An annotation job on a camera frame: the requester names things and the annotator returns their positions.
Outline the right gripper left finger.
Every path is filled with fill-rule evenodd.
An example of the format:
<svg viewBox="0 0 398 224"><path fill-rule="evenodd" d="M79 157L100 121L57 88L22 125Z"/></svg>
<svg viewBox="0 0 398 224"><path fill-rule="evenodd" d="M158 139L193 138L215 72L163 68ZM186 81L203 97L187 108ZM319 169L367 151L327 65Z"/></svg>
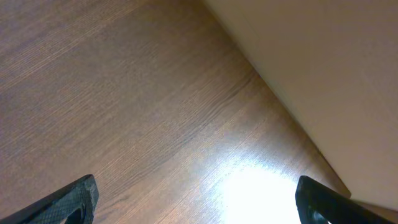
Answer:
<svg viewBox="0 0 398 224"><path fill-rule="evenodd" d="M1 220L3 224L92 224L99 192L95 177L84 175Z"/></svg>

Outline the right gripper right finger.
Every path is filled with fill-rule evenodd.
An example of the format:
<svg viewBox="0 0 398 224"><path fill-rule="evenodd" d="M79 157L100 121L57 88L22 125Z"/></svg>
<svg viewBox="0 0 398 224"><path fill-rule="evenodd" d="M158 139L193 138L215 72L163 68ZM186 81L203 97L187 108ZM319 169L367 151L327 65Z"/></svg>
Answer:
<svg viewBox="0 0 398 224"><path fill-rule="evenodd" d="M306 175L298 180L295 201L303 224L392 224Z"/></svg>

